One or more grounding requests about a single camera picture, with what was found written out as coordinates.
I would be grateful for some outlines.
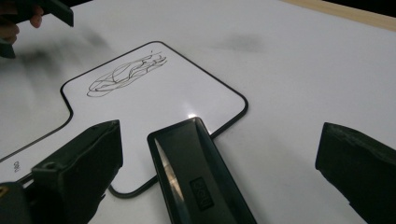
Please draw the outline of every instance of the label on eraser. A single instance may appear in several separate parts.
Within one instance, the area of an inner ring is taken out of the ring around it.
[[[172,223],[256,223],[201,119],[151,133],[148,144]]]

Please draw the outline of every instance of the small whiteboard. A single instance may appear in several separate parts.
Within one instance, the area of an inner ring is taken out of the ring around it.
[[[67,81],[62,94],[70,119],[58,131],[0,163],[3,181],[16,181],[87,128],[120,121],[123,167],[112,186],[134,191],[156,175],[149,133],[200,117],[212,136],[247,109],[247,100],[161,42],[151,42]],[[15,173],[13,163],[21,169]]]

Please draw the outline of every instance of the whiteboard drawing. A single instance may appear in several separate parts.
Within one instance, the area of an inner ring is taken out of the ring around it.
[[[161,52],[150,53],[150,55],[133,61],[124,63],[96,79],[91,86],[87,96],[102,97],[114,90],[124,88],[150,71],[163,66],[166,63],[166,57]]]

